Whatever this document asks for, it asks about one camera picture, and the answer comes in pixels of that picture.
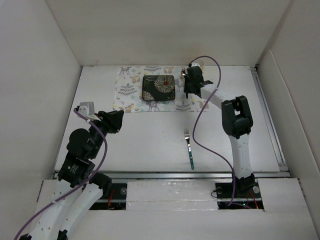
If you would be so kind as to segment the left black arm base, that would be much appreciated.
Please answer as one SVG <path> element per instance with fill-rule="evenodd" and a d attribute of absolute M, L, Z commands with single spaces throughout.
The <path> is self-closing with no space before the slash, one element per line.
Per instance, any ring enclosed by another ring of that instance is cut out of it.
<path fill-rule="evenodd" d="M 112 178 L 96 173 L 89 184 L 96 184 L 102 189 L 102 196 L 90 207 L 90 210 L 125 210 L 127 202 L 127 183 L 114 183 Z"/>

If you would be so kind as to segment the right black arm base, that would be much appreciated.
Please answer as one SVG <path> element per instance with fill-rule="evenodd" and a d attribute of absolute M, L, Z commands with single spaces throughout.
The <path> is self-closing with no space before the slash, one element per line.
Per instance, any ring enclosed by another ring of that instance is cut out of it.
<path fill-rule="evenodd" d="M 217 182 L 211 197 L 217 200 L 219 210 L 263 210 L 261 190 L 255 175 L 233 182 Z"/>

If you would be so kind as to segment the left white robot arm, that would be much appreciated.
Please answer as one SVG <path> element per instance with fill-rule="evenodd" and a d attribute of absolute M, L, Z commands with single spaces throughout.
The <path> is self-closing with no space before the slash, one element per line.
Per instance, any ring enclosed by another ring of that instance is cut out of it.
<path fill-rule="evenodd" d="M 99 198 L 107 198 L 112 192 L 112 179 L 101 173 L 103 161 L 95 165 L 99 150 L 107 152 L 107 134 L 116 134 L 122 127 L 124 111 L 90 112 L 83 105 L 74 113 L 89 125 L 89 129 L 78 128 L 69 136 L 67 155 L 57 175 L 51 201 L 34 214 L 34 229 L 14 237 L 16 240 L 68 240 L 75 226 Z"/>

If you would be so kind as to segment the floral animal print cloth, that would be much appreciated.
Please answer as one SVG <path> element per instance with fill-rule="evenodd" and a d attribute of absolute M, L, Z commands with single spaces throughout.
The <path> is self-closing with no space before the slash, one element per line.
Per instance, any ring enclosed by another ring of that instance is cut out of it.
<path fill-rule="evenodd" d="M 183 66 L 120 66 L 115 80 L 113 109 L 138 112 L 200 112 L 205 100 L 184 93 Z"/>

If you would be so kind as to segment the black floral square plate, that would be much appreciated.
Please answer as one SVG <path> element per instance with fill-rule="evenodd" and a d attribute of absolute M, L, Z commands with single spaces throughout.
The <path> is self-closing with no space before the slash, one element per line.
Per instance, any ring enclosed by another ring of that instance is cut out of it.
<path fill-rule="evenodd" d="M 144 101 L 166 102 L 176 98 L 173 75 L 145 75 L 142 79 L 142 99 Z"/>

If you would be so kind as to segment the spoon with teal handle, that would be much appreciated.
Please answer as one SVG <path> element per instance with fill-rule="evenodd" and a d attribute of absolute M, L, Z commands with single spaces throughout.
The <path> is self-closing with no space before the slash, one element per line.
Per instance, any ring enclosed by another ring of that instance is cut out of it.
<path fill-rule="evenodd" d="M 187 70 L 183 67 L 183 68 L 181 69 L 180 74 L 181 74 L 181 78 L 185 78 L 185 77 L 188 75 L 188 72 L 187 72 Z"/>

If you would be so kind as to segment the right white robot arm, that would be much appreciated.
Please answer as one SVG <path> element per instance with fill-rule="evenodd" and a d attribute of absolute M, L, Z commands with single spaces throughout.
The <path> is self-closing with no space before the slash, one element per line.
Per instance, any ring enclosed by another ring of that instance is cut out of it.
<path fill-rule="evenodd" d="M 228 135 L 233 157 L 231 196 L 243 197 L 255 185 L 255 176 L 250 163 L 249 136 L 253 117 L 248 99 L 228 94 L 210 80 L 204 80 L 198 64 L 189 64 L 182 70 L 184 93 L 194 94 L 221 110 L 222 128 Z"/>

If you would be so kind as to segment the fork with teal handle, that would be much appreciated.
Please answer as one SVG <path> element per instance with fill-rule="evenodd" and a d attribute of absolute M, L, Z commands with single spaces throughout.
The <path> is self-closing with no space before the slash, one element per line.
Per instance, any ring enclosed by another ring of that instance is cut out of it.
<path fill-rule="evenodd" d="M 186 144 L 187 144 L 190 167 L 191 167 L 192 170 L 194 170 L 195 166 L 194 166 L 194 160 L 193 160 L 193 155 L 192 155 L 192 148 L 191 148 L 191 144 L 190 144 L 190 131 L 187 128 L 184 129 L 184 139 L 185 139 Z"/>

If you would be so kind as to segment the yellow mug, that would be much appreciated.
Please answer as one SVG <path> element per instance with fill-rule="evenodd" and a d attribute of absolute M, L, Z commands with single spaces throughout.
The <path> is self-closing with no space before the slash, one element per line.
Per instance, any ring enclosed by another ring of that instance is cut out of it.
<path fill-rule="evenodd" d="M 199 59 L 199 66 L 200 66 L 202 72 L 204 72 L 204 70 L 205 70 L 205 60 L 204 59 L 202 59 L 202 58 Z"/>

